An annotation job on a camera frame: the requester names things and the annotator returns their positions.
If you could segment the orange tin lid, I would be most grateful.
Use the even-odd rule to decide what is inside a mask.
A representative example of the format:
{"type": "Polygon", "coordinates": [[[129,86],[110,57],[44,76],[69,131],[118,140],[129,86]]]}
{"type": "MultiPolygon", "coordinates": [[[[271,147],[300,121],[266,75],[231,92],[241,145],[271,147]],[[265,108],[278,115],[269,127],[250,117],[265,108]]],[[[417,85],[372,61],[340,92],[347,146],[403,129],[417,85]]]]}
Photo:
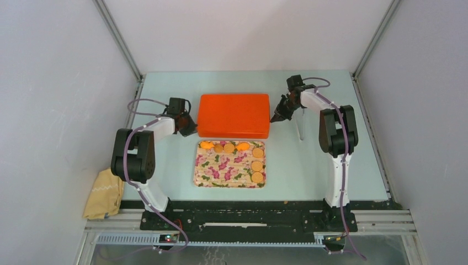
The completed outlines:
{"type": "Polygon", "coordinates": [[[203,94],[197,115],[199,137],[267,139],[270,102],[264,93],[203,94]]]}

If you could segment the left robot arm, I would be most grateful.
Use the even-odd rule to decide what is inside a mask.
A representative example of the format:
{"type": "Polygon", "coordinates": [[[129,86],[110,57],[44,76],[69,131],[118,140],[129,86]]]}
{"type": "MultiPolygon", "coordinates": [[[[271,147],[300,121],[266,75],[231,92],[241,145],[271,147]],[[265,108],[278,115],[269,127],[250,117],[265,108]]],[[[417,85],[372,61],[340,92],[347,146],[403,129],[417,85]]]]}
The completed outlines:
{"type": "Polygon", "coordinates": [[[171,97],[168,104],[148,101],[163,105],[163,112],[141,113],[152,120],[136,129],[122,128],[116,132],[110,169],[113,175],[135,188],[146,210],[155,213],[153,223],[161,230],[168,230],[174,224],[174,214],[166,210],[169,197],[150,182],[156,170],[156,143],[170,135],[195,134],[197,125],[190,115],[192,104],[187,99],[171,97]]]}

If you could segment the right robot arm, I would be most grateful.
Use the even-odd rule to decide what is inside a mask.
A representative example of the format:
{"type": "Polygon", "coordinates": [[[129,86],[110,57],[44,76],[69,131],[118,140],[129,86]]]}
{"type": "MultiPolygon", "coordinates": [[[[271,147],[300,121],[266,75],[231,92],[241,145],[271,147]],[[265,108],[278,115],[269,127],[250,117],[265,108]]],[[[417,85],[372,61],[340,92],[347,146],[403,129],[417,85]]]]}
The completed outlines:
{"type": "Polygon", "coordinates": [[[331,85],[325,78],[293,75],[287,78],[286,84],[288,92],[281,95],[270,122],[291,120],[298,109],[318,113],[319,145],[322,152],[329,155],[331,162],[325,202],[331,208],[343,208],[349,204],[349,164],[359,142],[354,108],[351,105],[338,105],[319,92],[320,88],[331,85]]]}

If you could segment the floral rectangular tray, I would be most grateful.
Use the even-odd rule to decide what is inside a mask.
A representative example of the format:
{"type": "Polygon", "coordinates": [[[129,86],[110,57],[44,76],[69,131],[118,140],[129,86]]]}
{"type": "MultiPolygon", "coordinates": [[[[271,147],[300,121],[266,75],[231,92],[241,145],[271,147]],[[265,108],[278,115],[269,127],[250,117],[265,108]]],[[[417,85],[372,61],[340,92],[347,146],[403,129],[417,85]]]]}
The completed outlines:
{"type": "Polygon", "coordinates": [[[266,173],[266,147],[263,141],[234,141],[234,140],[205,140],[213,144],[248,142],[249,150],[235,151],[234,153],[216,153],[213,148],[206,150],[199,147],[196,149],[193,182],[197,187],[205,188],[263,188],[267,183],[266,173]],[[256,147],[263,149],[264,157],[255,158],[252,150],[256,147]],[[251,181],[254,172],[251,169],[253,161],[261,161],[263,169],[260,171],[264,181],[260,184],[251,181]]]}

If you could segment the metal tongs white handle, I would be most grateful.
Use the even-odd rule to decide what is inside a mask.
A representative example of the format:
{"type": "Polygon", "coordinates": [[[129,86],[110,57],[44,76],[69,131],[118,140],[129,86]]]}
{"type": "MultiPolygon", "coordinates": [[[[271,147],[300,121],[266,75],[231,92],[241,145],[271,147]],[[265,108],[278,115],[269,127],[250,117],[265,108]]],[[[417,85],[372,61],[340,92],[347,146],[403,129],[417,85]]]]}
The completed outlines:
{"type": "Polygon", "coordinates": [[[305,110],[299,108],[294,113],[294,120],[300,141],[305,139],[305,110]]]}

